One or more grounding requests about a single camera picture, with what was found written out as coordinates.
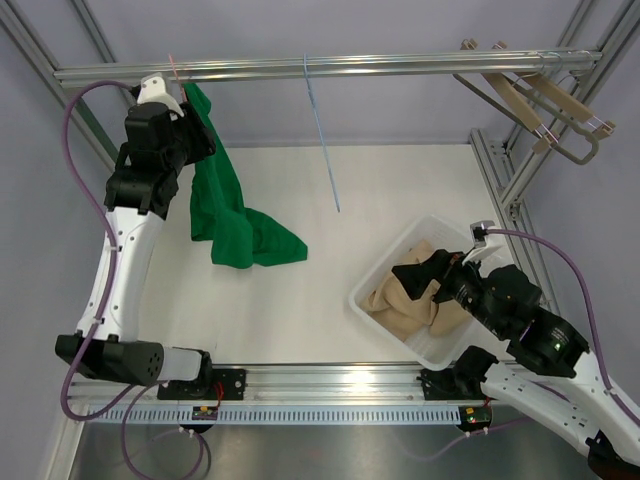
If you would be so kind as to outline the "beige t shirt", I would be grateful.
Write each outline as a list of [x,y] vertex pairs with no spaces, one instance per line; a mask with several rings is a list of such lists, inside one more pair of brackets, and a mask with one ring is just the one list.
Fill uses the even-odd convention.
[[359,306],[400,341],[406,342],[423,327],[432,336],[442,337],[471,318],[455,301],[435,303],[439,288],[440,283],[432,280],[418,300],[411,300],[397,277],[388,271]]

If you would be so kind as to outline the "pink wire hanger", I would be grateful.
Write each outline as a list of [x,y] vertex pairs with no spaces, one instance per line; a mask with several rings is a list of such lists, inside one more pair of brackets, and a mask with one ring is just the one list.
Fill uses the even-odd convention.
[[177,86],[179,87],[179,91],[180,91],[182,100],[184,102],[188,102],[189,101],[189,94],[188,94],[188,90],[186,88],[187,83],[180,76],[180,74],[178,72],[176,61],[174,60],[174,56],[171,53],[168,54],[168,60],[169,60],[170,66],[171,66],[171,71],[172,71],[174,80],[175,80]]

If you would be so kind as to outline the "green t shirt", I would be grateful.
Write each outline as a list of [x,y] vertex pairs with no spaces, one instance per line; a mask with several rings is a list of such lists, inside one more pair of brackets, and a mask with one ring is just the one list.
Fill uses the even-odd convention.
[[214,140],[215,153],[194,167],[191,240],[209,242],[211,262],[234,269],[305,261],[304,241],[271,216],[245,205],[230,157],[220,138]]

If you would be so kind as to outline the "blue wire hanger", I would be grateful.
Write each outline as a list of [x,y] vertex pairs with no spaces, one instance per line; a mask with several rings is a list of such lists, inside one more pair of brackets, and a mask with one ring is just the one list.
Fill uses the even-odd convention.
[[318,140],[320,142],[322,154],[323,154],[324,161],[325,161],[325,166],[326,166],[326,170],[327,170],[327,176],[328,176],[329,183],[330,183],[330,188],[331,188],[331,193],[332,193],[332,197],[333,197],[334,204],[335,204],[335,209],[336,209],[337,213],[341,213],[342,208],[341,208],[339,192],[338,192],[338,189],[337,189],[337,184],[336,184],[336,180],[335,180],[335,177],[334,177],[333,168],[332,168],[332,164],[331,164],[331,158],[330,158],[328,146],[327,146],[327,143],[326,143],[326,140],[325,140],[324,131],[323,131],[321,120],[320,120],[320,116],[319,116],[319,111],[318,111],[315,91],[314,91],[314,88],[313,88],[313,83],[311,81],[311,76],[310,76],[310,71],[309,71],[309,57],[308,57],[308,55],[306,53],[303,54],[302,64],[303,64],[303,78],[305,80],[306,89],[307,89],[307,95],[308,95],[308,99],[309,99],[310,106],[311,106],[311,111],[313,113],[314,122],[315,122],[316,129],[317,129]]

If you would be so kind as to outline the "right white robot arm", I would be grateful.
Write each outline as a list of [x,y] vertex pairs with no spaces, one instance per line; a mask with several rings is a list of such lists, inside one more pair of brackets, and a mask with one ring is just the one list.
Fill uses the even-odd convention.
[[506,342],[507,354],[519,366],[555,382],[561,392],[555,395],[519,376],[475,345],[443,373],[424,374],[424,381],[464,397],[484,395],[509,404],[584,455],[601,479],[638,478],[638,425],[606,392],[588,341],[568,321],[540,306],[540,288],[515,265],[482,276],[479,263],[439,249],[422,263],[398,265],[392,272],[413,300],[437,282],[436,302],[456,302]]

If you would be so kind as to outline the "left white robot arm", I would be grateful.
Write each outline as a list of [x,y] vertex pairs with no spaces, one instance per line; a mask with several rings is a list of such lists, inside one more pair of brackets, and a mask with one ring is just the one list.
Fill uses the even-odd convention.
[[125,385],[179,382],[191,398],[214,387],[208,356],[139,337],[139,306],[155,242],[187,165],[215,152],[214,135],[194,107],[147,101],[129,109],[127,140],[106,183],[105,243],[76,331],[56,340],[56,355],[86,378]]

